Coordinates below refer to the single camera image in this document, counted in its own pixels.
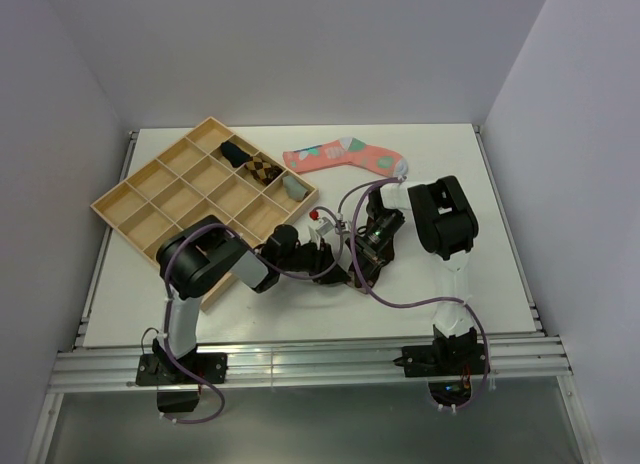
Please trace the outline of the grey sock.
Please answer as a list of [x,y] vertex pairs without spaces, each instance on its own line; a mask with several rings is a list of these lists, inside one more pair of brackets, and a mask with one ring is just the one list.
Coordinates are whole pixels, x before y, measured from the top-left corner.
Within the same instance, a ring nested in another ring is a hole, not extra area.
[[287,196],[295,202],[304,201],[309,193],[308,189],[291,175],[285,176],[282,183]]

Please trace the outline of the brown striped sock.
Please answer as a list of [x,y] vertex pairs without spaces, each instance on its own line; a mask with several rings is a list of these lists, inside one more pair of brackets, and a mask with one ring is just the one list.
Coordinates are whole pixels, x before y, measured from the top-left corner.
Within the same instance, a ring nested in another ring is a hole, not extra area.
[[365,286],[373,288],[379,280],[382,270],[389,265],[389,262],[370,262],[368,260],[358,261],[360,273],[356,272],[354,263],[349,265],[346,285],[358,292],[367,294]]

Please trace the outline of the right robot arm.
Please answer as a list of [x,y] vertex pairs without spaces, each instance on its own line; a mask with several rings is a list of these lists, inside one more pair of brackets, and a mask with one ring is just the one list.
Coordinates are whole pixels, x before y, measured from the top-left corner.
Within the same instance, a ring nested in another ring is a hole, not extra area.
[[[366,209],[368,224],[362,233],[352,231],[347,239],[354,286],[392,309],[434,304],[434,365],[446,374],[457,372],[484,334],[468,304],[467,266],[479,224],[458,179],[446,176],[432,183],[411,183],[403,178],[375,181],[359,198],[354,220],[362,208]],[[420,245],[441,265],[443,290],[439,296],[396,303],[376,294],[373,285],[393,260],[393,240],[405,223],[406,211],[413,216]]]

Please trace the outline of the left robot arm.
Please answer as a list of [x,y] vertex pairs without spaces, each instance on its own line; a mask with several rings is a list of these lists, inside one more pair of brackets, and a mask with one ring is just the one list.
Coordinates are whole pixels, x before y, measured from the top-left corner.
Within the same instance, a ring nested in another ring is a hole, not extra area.
[[183,383],[197,372],[196,327],[202,298],[226,275],[256,293],[269,290],[282,275],[328,286],[349,282],[348,273],[322,239],[301,244],[293,226],[280,224],[265,243],[252,247],[213,215],[165,241],[156,261],[167,297],[152,352],[159,372],[172,383]]

